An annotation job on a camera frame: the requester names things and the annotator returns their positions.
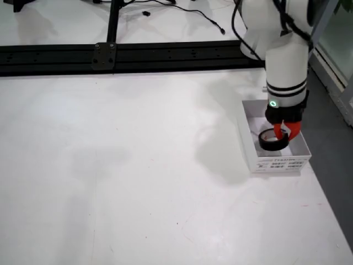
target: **black cable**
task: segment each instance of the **black cable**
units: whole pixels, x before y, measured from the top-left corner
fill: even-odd
[[[178,8],[180,10],[183,10],[183,11],[186,11],[186,12],[195,12],[195,13],[199,13],[201,14],[204,18],[206,18],[209,22],[211,22],[213,25],[215,25],[216,27],[219,28],[220,32],[224,35],[226,33],[226,31],[217,23],[215,22],[214,20],[210,19],[208,16],[206,16],[204,14],[204,12],[200,11],[200,10],[189,10],[189,9],[185,9],[185,8],[182,8],[180,6],[177,6],[176,5],[176,1],[175,0],[166,0],[172,4],[166,4],[166,3],[162,3],[158,0],[144,0],[144,1],[137,1],[137,0],[131,0],[127,3],[124,4],[123,7],[125,6],[128,6],[129,4],[133,4],[133,3],[148,3],[148,2],[156,2],[156,3],[159,3],[159,4],[162,4],[166,7],[175,7],[175,8]],[[111,3],[111,1],[102,1],[102,3]]]
[[[311,39],[310,34],[304,32],[298,26],[294,23],[294,19],[286,13],[285,10],[283,10],[279,0],[272,0],[276,9],[280,13],[281,18],[284,20],[284,22],[293,30],[294,33],[299,35],[303,40],[305,40],[308,43],[309,50],[313,49],[313,41]]]
[[[232,30],[234,32],[234,34],[237,36],[237,38],[244,44],[244,46],[246,48],[248,48],[250,50],[250,52],[261,62],[261,64],[264,66],[264,68],[266,68],[265,64],[263,63],[262,59],[260,58],[260,56],[254,51],[253,48],[250,47],[249,44],[247,44],[247,42],[242,38],[240,37],[240,35],[237,33],[237,30],[236,30],[236,27],[234,26],[234,21],[236,19],[236,14],[237,14],[237,11],[238,11],[238,8],[239,8],[239,5],[240,5],[240,0],[238,0],[236,2],[236,0],[234,0],[234,3],[236,4],[235,8],[234,8],[234,11],[233,11],[233,14],[232,14]]]

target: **white table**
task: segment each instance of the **white table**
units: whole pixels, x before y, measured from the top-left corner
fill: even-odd
[[[0,3],[0,44],[104,41],[107,11],[68,3],[17,15]],[[226,29],[232,7],[213,11]],[[231,38],[213,26],[190,35],[196,14],[159,9],[124,14],[119,41]],[[264,84],[262,70],[1,78],[0,263],[353,264],[309,165],[247,169],[234,102],[266,98]]]

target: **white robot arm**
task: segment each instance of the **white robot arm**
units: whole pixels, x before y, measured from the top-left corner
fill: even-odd
[[[290,139],[300,131],[306,107],[306,89],[311,32],[327,0],[243,0],[239,10],[247,27],[244,41],[265,60],[269,105],[267,120],[275,126],[278,139],[281,124],[290,129]],[[254,53],[242,44],[242,52]]]

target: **open box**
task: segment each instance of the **open box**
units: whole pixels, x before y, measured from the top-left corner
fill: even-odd
[[[311,158],[300,133],[281,151],[265,151],[259,145],[259,134],[273,128],[266,120],[266,100],[244,100],[238,105],[237,120],[244,152],[253,173],[298,172]]]

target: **black tape roll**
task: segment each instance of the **black tape roll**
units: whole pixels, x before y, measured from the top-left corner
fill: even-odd
[[[283,138],[281,140],[269,141],[268,139],[276,138],[275,131],[268,129],[259,134],[259,143],[262,149],[266,151],[280,151],[289,145],[289,134],[282,130]]]

